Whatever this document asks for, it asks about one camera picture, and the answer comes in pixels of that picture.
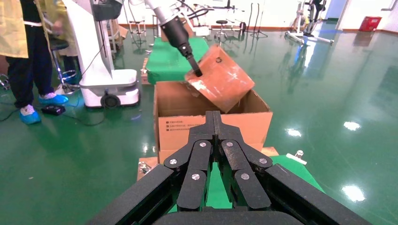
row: green epoxy floor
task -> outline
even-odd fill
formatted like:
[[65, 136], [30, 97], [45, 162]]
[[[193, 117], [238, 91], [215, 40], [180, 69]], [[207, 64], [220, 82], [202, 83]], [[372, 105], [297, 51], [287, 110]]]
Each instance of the green epoxy floor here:
[[[332, 47], [308, 43], [300, 51], [283, 32], [223, 46], [274, 112], [265, 146], [280, 154], [303, 150], [307, 169], [328, 195], [373, 224], [395, 225], [398, 37], [336, 34], [333, 27], [325, 24], [321, 33], [335, 39]], [[126, 39], [115, 67], [139, 71], [143, 49], [153, 42], [150, 31], [146, 39], [141, 49]], [[1, 90], [0, 100], [12, 103], [10, 91]], [[103, 111], [82, 104], [66, 113], [91, 123], [102, 119]], [[13, 109], [1, 104], [0, 119]], [[140, 107], [108, 110], [95, 127], [48, 115], [26, 126], [16, 113], [1, 122], [0, 223], [90, 219], [135, 182], [138, 158], [156, 155], [152, 111], [153, 87], [144, 86]]]

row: black pants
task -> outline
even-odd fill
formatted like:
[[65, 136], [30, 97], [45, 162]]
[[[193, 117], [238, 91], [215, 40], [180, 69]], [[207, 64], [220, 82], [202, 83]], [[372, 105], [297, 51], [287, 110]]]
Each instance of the black pants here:
[[54, 92], [51, 87], [53, 65], [43, 27], [25, 25], [29, 58], [6, 57], [10, 64], [8, 76], [16, 98], [15, 106], [22, 108], [33, 102], [33, 82], [40, 95]]
[[79, 64], [79, 58], [77, 56], [63, 56], [63, 65], [65, 67], [65, 71], [69, 70], [75, 70], [80, 71], [80, 64]]

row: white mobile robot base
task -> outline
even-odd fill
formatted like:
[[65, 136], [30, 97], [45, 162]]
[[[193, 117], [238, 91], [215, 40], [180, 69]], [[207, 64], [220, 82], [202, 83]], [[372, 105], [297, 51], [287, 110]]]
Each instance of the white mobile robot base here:
[[85, 106], [114, 108], [139, 104], [137, 71], [114, 69], [107, 38], [107, 21], [95, 22], [90, 5], [82, 8], [71, 0], [63, 2], [68, 8], [68, 17], [75, 31], [75, 42], [83, 73], [79, 85]]

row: stool seat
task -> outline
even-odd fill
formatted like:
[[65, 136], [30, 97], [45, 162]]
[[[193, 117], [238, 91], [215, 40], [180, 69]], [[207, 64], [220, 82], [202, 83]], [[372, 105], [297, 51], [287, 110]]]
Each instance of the stool seat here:
[[50, 50], [58, 51], [69, 47], [69, 44], [65, 40], [55, 38], [54, 36], [48, 36], [48, 41], [50, 42]]
[[217, 20], [215, 23], [218, 23], [218, 24], [227, 24], [228, 21], [226, 21], [226, 20]]

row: person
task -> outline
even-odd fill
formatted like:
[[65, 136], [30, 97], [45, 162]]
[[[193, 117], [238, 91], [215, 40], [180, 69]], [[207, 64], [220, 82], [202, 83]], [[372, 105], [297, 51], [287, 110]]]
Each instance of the person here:
[[[68, 98], [56, 95], [51, 87], [53, 72], [48, 45], [48, 35], [43, 29], [42, 0], [1, 0], [0, 55], [9, 63], [9, 83], [15, 106], [20, 109], [20, 119], [25, 124], [40, 122], [40, 116], [32, 106], [33, 83], [39, 92], [41, 104], [64, 104]], [[62, 32], [59, 16], [53, 30]]]

